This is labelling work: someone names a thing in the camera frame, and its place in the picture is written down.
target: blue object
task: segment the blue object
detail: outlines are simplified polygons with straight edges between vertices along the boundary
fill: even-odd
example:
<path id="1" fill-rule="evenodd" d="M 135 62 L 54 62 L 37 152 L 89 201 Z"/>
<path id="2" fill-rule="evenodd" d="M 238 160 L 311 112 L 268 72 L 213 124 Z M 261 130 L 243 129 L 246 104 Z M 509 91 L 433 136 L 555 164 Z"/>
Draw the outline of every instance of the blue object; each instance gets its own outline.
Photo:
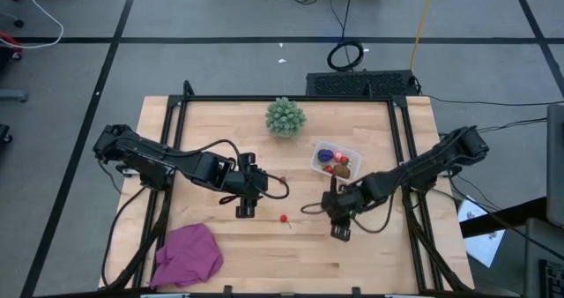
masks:
<path id="1" fill-rule="evenodd" d="M 317 159 L 321 162 L 327 162 L 333 159 L 333 152 L 329 149 L 320 149 L 319 152 L 317 152 Z"/>

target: yellow cable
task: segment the yellow cable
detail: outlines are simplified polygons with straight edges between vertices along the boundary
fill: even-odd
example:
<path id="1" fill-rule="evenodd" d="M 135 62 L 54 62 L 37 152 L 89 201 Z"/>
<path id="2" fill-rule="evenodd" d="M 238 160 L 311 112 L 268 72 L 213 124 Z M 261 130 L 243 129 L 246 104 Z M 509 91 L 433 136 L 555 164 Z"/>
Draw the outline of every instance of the yellow cable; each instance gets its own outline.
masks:
<path id="1" fill-rule="evenodd" d="M 423 31 L 423 26 L 425 25 L 425 20 L 427 20 L 427 10 L 431 0 L 425 2 L 425 9 L 423 9 L 423 14 L 421 15 L 421 21 L 419 22 L 419 28 L 417 28 L 417 34 L 415 35 L 415 44 L 413 45 L 412 59 L 409 62 L 409 70 L 413 71 L 413 63 L 415 62 L 415 54 L 417 53 L 417 46 L 419 45 L 419 37 Z"/>

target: red object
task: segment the red object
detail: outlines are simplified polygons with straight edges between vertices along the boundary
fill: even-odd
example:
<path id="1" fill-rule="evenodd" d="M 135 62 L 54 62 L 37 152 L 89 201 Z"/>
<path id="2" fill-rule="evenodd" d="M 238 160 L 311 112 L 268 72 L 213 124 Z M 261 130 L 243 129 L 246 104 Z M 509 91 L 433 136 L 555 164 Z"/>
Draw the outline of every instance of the red object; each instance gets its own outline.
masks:
<path id="1" fill-rule="evenodd" d="M 9 34 L 5 33 L 5 32 L 0 32 L 0 38 L 8 41 L 11 44 L 14 45 L 19 45 L 19 42 L 17 42 L 15 39 L 13 39 Z M 22 51 L 24 51 L 22 48 L 14 48 L 14 52 L 15 53 L 21 53 Z"/>

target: white cable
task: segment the white cable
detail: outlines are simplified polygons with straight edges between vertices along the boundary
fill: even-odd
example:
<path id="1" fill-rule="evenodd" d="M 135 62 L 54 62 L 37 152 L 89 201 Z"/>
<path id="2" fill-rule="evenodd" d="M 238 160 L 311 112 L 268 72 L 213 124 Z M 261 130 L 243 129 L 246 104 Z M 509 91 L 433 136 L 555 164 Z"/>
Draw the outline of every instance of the white cable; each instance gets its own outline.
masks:
<path id="1" fill-rule="evenodd" d="M 39 8 L 41 11 L 43 11 L 44 14 L 46 14 L 49 18 L 51 18 L 53 21 L 55 21 L 59 27 L 61 27 L 61 33 L 59 34 L 59 37 L 51 42 L 51 43 L 47 43 L 47 44 L 43 44 L 43 45 L 38 45 L 38 46 L 20 46 L 20 45 L 15 45 L 15 44 L 11 44 L 8 41 L 5 41 L 4 39 L 0 38 L 0 41 L 3 42 L 4 44 L 7 44 L 10 47 L 14 47 L 14 48 L 23 48 L 23 49 L 29 49 L 29 48 L 44 48 L 44 47 L 51 47 L 51 46 L 55 46 L 57 43 L 59 43 L 59 41 L 61 40 L 61 38 L 63 38 L 63 34 L 64 34 L 64 27 L 63 25 L 57 20 L 55 19 L 55 17 L 51 16 L 48 12 L 46 12 L 43 7 L 41 7 L 39 4 L 37 4 L 37 2 L 35 2 L 35 0 L 32 0 L 32 2 L 35 4 L 35 6 L 37 6 L 37 8 Z"/>

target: wooden table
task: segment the wooden table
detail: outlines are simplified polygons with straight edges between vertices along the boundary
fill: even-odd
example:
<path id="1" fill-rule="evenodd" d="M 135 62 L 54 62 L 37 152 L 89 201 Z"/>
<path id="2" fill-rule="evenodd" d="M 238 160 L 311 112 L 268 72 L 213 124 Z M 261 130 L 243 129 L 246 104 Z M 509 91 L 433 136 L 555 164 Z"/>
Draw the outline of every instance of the wooden table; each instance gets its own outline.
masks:
<path id="1" fill-rule="evenodd" d="M 166 97 L 145 98 L 137 126 L 141 136 L 159 141 L 166 103 Z M 417 150 L 423 153 L 439 140 L 433 110 L 426 97 L 408 98 L 408 103 Z M 264 120 L 268 104 L 253 101 L 189 103 L 182 150 L 229 138 L 242 153 L 256 153 L 256 163 L 260 168 L 285 176 L 291 192 L 284 200 L 263 198 L 259 201 L 254 219 L 237 220 L 234 216 L 237 202 L 218 205 L 219 199 L 226 194 L 205 190 L 177 175 L 168 229 L 205 223 L 214 233 L 225 263 L 206 283 L 185 288 L 166 286 L 160 290 L 219 293 L 223 292 L 224 285 L 232 285 L 235 293 L 350 294 L 351 287 L 360 287 L 363 294 L 417 293 L 399 190 L 394 195 L 388 227 L 378 235 L 369 235 L 351 225 L 352 238 L 349 242 L 329 236 L 330 221 L 326 215 L 312 216 L 300 212 L 301 206 L 320 202 L 322 193 L 329 188 L 330 178 L 309 167 L 315 143 L 319 140 L 359 152 L 362 155 L 360 175 L 389 170 L 397 165 L 386 104 L 299 102 L 308 121 L 301 134 L 291 139 L 269 135 Z M 397 119 L 404 155 L 408 160 L 399 109 Z M 173 122 L 170 145 L 174 130 Z M 228 145 L 211 150 L 234 156 Z M 125 179 L 119 206 L 138 189 L 136 177 Z M 443 179 L 439 180 L 437 189 L 450 193 L 448 182 Z M 284 187 L 270 180 L 269 193 L 283 194 Z M 107 263 L 110 282 L 137 250 L 148 196 L 147 191 L 133 202 L 115 227 Z M 460 279 L 473 287 L 454 203 L 448 197 L 433 192 L 427 194 L 427 202 L 436 248 Z M 379 206 L 363 213 L 359 221 L 367 227 L 378 228 L 384 222 L 387 211 L 387 205 Z M 287 215 L 291 226 L 279 222 L 280 214 Z M 427 287 L 432 288 L 428 256 L 422 247 L 421 253 L 426 267 Z M 153 250 L 145 262 L 144 285 L 149 282 L 152 258 Z"/>

